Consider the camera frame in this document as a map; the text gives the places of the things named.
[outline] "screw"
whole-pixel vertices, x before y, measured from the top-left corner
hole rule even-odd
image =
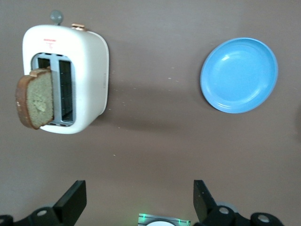
[[[225,207],[220,207],[220,212],[222,213],[222,214],[229,214],[229,210],[227,209],[227,208],[225,208]]]
[[[265,215],[262,215],[262,214],[258,216],[258,219],[263,223],[268,223],[269,222],[269,218]]]

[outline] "blue plate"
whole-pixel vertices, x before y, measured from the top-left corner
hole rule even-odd
[[[278,74],[277,60],[263,42],[232,39],[206,59],[201,89],[206,100],[227,113],[243,113],[262,104],[271,94]]]

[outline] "round gray knob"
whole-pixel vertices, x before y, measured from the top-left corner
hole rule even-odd
[[[60,25],[60,23],[63,21],[64,16],[61,11],[59,10],[53,10],[50,14],[50,19],[56,24]]]

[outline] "toaster logo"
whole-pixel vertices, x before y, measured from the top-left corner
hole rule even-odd
[[[44,42],[48,44],[49,49],[53,48],[53,45],[55,44],[56,40],[55,39],[44,39]]]

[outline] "bread crust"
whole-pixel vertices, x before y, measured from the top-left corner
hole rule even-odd
[[[28,127],[28,128],[32,128],[32,129],[39,129],[39,127],[35,127],[32,124],[32,121],[30,119],[29,116],[29,112],[28,112],[28,108],[27,108],[27,88],[29,83],[36,79],[38,76],[45,74],[47,72],[51,72],[51,70],[49,69],[35,69],[33,71],[31,71],[30,75],[24,75],[21,77],[21,79],[19,80],[18,84],[17,84],[17,88],[16,88],[16,106],[17,106],[17,111],[18,111],[18,116],[19,119],[21,121],[21,123]]]

